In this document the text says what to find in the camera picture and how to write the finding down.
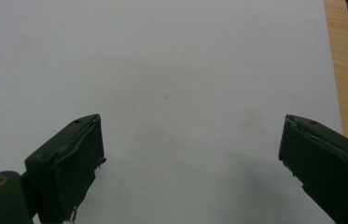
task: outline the white surface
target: white surface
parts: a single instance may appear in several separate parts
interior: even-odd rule
[[[278,161],[341,120],[323,0],[0,1],[0,171],[100,113],[77,223],[331,223]]]

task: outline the white paper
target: white paper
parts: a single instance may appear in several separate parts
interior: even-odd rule
[[[0,171],[102,117],[77,223],[331,223],[278,161],[341,132],[323,0],[0,1]]]

